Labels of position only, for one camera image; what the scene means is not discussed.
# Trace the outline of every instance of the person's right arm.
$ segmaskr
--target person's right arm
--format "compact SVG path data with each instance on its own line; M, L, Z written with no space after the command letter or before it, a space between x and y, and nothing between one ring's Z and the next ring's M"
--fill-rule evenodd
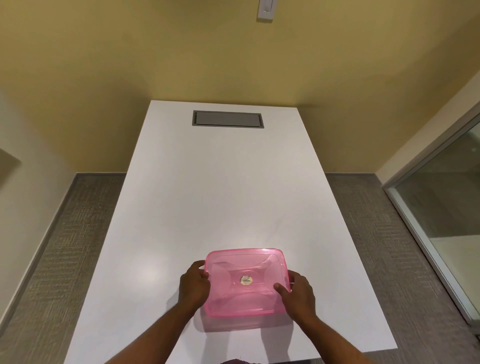
M371 364L355 346L320 320L315 313L315 296L307 279L288 271L291 292L280 283L274 288L282 297L287 314L312 341L325 364Z

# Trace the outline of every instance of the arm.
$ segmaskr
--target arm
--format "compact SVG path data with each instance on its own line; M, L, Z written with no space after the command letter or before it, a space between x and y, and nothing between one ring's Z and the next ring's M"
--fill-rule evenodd
M199 260L180 278L179 301L107 364L164 364L185 325L206 301L210 293L208 273L199 269Z
M326 364L371 364L372 362L339 333L320 320L315 313L313 289L304 276L289 270L291 292L280 283L275 290L290 318L312 341Z

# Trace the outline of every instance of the person's right thumb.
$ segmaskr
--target person's right thumb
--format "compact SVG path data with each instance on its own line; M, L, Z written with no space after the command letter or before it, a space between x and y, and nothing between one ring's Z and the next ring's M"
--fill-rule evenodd
M282 286L280 283L275 283L273 285L273 288L275 289L275 291L278 292L280 296L282 296L282 299L288 296L287 289L284 286Z

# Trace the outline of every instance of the sticker on container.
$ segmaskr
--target sticker on container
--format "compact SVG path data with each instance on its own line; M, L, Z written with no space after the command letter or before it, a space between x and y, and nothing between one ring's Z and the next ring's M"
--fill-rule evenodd
M240 278L240 283L244 286L248 286L249 284L252 284L252 282L253 279L249 276L242 276L242 278Z

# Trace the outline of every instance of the translucent pink box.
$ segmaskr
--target translucent pink box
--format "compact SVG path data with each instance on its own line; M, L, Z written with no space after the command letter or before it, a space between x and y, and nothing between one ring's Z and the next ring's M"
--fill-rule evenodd
M278 249L233 249L211 252L205 260L210 295L204 309L211 317L285 313L273 284L290 290L287 264Z

